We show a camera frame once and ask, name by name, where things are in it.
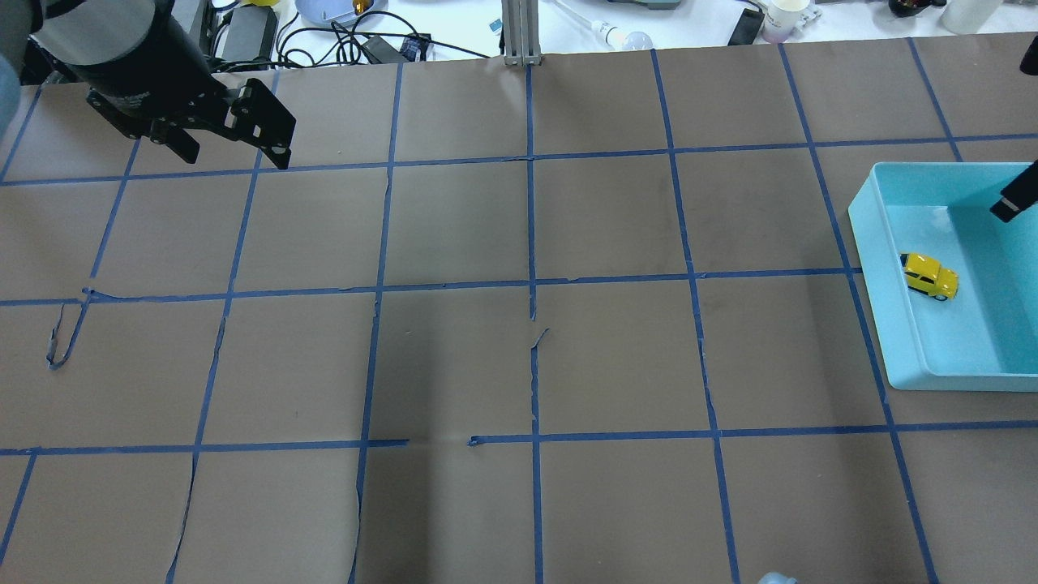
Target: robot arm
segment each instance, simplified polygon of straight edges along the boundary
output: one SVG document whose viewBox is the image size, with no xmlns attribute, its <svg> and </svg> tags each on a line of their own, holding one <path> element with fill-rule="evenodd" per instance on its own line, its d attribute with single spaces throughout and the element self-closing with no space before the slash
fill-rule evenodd
<svg viewBox="0 0 1038 584">
<path fill-rule="evenodd" d="M 198 142 L 185 130 L 208 130 L 286 168 L 296 118 L 258 79 L 236 88 L 217 81 L 171 8 L 172 0 L 5 0 L 0 50 L 21 63 L 31 32 L 90 85 L 87 102 L 130 139 L 146 136 L 194 163 Z"/>
</svg>

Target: yellow object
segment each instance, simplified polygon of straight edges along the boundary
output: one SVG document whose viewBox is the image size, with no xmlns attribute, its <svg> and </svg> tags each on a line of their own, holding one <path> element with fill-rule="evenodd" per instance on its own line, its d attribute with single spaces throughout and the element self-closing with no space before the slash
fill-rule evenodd
<svg viewBox="0 0 1038 584">
<path fill-rule="evenodd" d="M 937 301 L 954 299 L 959 290 L 959 274 L 922 253 L 901 253 L 901 267 L 908 287 Z"/>
</svg>

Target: white bottle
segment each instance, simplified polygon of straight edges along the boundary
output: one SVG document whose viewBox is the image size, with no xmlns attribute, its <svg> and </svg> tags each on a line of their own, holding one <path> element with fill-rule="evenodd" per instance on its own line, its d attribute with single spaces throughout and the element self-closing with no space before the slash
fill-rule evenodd
<svg viewBox="0 0 1038 584">
<path fill-rule="evenodd" d="M 956 34 L 974 34 L 1000 5 L 1002 0 L 951 0 L 940 24 Z"/>
<path fill-rule="evenodd" d="M 769 572 L 757 584 L 796 584 L 796 578 L 783 576 L 777 572 Z"/>
</svg>

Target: black phone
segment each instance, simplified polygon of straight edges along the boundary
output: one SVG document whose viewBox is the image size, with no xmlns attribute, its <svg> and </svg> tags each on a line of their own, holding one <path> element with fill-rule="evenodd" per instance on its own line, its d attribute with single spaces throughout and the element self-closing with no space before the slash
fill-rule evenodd
<svg viewBox="0 0 1038 584">
<path fill-rule="evenodd" d="M 735 23 L 732 37 L 728 39 L 728 46 L 753 45 L 757 34 L 761 31 L 762 24 L 764 24 L 764 12 L 743 8 L 739 22 Z"/>
</svg>

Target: light blue plastic tray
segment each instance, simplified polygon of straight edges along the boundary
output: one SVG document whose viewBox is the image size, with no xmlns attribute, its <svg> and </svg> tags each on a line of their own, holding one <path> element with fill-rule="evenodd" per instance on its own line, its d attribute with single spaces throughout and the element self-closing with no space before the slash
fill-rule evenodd
<svg viewBox="0 0 1038 584">
<path fill-rule="evenodd" d="M 850 205 L 886 364 L 899 390 L 1038 391 L 1038 208 L 988 207 L 1017 163 L 876 164 Z M 938 303 L 905 285 L 900 251 L 959 273 Z"/>
</svg>

